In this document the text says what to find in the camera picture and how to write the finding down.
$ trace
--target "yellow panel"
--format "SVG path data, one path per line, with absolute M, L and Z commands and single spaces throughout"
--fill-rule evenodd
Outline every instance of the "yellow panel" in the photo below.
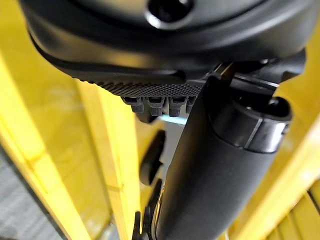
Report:
M 278 226 L 278 230 L 282 236 L 282 240 L 301 240 L 290 214 L 282 220 Z
M 295 118 L 260 187 L 229 229 L 231 240 L 265 238 L 319 176 L 319 41 L 320 24 L 307 46 L 304 75 L 283 83 L 277 91 L 290 101 Z
M 317 205 L 320 207 L 320 180 L 313 184 L 310 191 Z
M 292 210 L 292 218 L 303 240 L 320 239 L 320 215 L 307 194 Z
M 90 240 L 110 220 L 75 80 L 32 45 L 16 0 L 0 1 L 0 140 L 64 233 Z
M 268 240 L 282 240 L 278 229 L 276 228 L 273 232 L 268 236 Z

